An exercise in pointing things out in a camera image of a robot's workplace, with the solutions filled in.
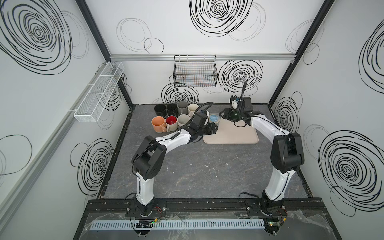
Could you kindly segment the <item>blue butterfly mug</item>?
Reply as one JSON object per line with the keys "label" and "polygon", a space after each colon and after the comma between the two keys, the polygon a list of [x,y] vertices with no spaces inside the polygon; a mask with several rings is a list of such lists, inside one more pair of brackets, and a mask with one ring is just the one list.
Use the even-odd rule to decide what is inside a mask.
{"label": "blue butterfly mug", "polygon": [[214,123],[217,126],[220,124],[221,117],[218,114],[210,114],[209,115],[209,122]]}

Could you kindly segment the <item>beige tan mug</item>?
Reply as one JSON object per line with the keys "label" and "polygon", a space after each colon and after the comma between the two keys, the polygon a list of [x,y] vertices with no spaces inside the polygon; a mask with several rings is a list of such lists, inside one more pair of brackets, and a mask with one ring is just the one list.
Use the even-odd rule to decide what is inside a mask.
{"label": "beige tan mug", "polygon": [[178,126],[180,128],[185,127],[190,122],[190,120],[191,118],[189,115],[182,114],[177,118]]}

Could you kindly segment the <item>grey mug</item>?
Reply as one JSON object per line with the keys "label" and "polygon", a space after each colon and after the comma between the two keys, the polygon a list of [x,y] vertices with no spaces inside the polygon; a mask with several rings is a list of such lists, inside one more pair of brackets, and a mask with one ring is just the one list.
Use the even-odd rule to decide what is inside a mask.
{"label": "grey mug", "polygon": [[178,108],[178,115],[188,115],[189,110],[188,110],[188,102],[185,101],[180,101],[177,103],[177,108]]}

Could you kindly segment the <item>cream white mug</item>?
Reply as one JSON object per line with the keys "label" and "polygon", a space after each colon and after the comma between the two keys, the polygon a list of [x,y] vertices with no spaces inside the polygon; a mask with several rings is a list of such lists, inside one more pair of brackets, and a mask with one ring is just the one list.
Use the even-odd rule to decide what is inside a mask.
{"label": "cream white mug", "polygon": [[168,116],[165,119],[167,132],[174,132],[178,129],[178,118],[176,116]]}

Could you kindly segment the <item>orange cream mug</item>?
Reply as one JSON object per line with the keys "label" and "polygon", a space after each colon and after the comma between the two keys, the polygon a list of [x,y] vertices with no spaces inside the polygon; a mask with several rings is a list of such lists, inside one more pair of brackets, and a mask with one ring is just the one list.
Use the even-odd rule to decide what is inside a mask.
{"label": "orange cream mug", "polygon": [[152,119],[151,124],[154,128],[154,131],[156,133],[166,133],[167,132],[167,125],[166,121],[161,116],[156,116]]}

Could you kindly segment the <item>white black mug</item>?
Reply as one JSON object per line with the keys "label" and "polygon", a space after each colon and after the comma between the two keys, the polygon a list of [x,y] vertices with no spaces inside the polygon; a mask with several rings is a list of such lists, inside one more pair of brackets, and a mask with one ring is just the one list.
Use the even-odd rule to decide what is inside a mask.
{"label": "white black mug", "polygon": [[167,106],[164,104],[157,104],[154,107],[154,111],[157,116],[166,118],[167,117]]}

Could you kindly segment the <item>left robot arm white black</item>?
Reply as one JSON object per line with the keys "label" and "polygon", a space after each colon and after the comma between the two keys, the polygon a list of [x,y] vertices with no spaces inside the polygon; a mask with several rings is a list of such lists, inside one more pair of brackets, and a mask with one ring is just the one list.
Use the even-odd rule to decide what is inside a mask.
{"label": "left robot arm white black", "polygon": [[154,178],[160,172],[165,156],[170,151],[194,142],[206,135],[214,135],[218,126],[210,123],[208,111],[198,111],[177,132],[164,137],[147,136],[132,158],[132,172],[137,177],[137,193],[133,202],[143,216],[154,207]]}

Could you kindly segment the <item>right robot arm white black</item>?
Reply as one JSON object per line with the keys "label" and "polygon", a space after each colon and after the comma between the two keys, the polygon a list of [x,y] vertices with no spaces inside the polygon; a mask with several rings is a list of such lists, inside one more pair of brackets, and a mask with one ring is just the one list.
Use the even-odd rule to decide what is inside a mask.
{"label": "right robot arm white black", "polygon": [[305,162],[301,135],[280,128],[261,112],[254,111],[249,97],[231,96],[230,107],[219,116],[233,123],[243,121],[271,141],[273,172],[261,197],[261,211],[271,215],[282,207],[291,178]]}

